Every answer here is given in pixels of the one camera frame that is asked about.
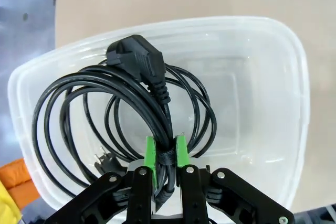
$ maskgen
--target metal bolt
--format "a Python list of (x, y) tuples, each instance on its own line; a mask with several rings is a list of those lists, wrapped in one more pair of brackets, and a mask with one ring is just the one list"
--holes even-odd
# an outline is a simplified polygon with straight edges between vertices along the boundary
[(194, 172), (194, 168), (192, 168), (191, 166), (188, 166), (186, 169), (187, 173), (193, 173)]
[(139, 171), (139, 174), (140, 174), (140, 175), (145, 175), (146, 173), (147, 173), (146, 169), (141, 169), (141, 170)]
[(285, 216), (281, 216), (279, 218), (279, 223), (280, 224), (287, 224), (288, 223), (288, 219)]
[(117, 177), (111, 176), (109, 179), (110, 182), (116, 182), (117, 181)]
[(225, 174), (223, 172), (219, 172), (219, 173), (217, 173), (217, 177), (218, 178), (224, 178)]

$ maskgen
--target table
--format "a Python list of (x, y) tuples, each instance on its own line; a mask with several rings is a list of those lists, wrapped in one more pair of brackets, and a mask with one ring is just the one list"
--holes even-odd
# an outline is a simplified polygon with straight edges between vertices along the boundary
[(305, 165), (291, 210), (335, 203), (335, 0), (57, 0), (56, 46), (123, 27), (216, 15), (271, 17), (301, 39), (308, 58), (311, 120)]

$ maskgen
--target gray floor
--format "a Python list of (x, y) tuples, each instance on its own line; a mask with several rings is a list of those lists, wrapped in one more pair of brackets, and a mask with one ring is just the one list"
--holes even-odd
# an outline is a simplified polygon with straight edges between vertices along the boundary
[[(54, 48), (54, 0), (0, 0), (0, 167), (22, 157), (8, 108), (9, 76), (16, 67)], [(37, 199), (22, 214), (29, 223), (52, 212)]]

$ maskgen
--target clear plastic container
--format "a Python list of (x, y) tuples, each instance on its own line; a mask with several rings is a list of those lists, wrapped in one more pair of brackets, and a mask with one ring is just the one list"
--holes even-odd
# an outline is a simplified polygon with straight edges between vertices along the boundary
[[(44, 89), (68, 73), (104, 59), (107, 46), (141, 34), (165, 62), (195, 74), (206, 87), (217, 117), (218, 131), (201, 157), (212, 170), (227, 167), (269, 197), (290, 208), (303, 167), (309, 124), (309, 80), (306, 55), (298, 37), (284, 24), (259, 17), (209, 17), (148, 24), (97, 35), (56, 49), (18, 67), (8, 84), (14, 129), (32, 179), (43, 199), (55, 209), (70, 198), (51, 183), (37, 162), (31, 142), (31, 120)], [(168, 84), (174, 134), (190, 136), (193, 110), (186, 92)], [(107, 94), (89, 94), (92, 118), (102, 135)], [(56, 152), (69, 169), (84, 179), (61, 139), (58, 100), (51, 114), (51, 136)], [(85, 119), (82, 99), (70, 107), (71, 127), (82, 161), (93, 167), (99, 141)], [(125, 103), (120, 121), (126, 138), (139, 152), (150, 134), (145, 123)], [(39, 120), (39, 145), (47, 166), (68, 189), (81, 188), (51, 158)], [(165, 215), (181, 211), (178, 189), (162, 207)], [(229, 220), (209, 208), (218, 223)], [(124, 213), (118, 215), (122, 220)]]

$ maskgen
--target yellow object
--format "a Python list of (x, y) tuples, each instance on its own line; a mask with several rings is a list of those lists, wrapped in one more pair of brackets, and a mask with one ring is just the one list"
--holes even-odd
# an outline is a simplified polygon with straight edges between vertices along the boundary
[(20, 210), (0, 182), (0, 223), (17, 224), (20, 219)]

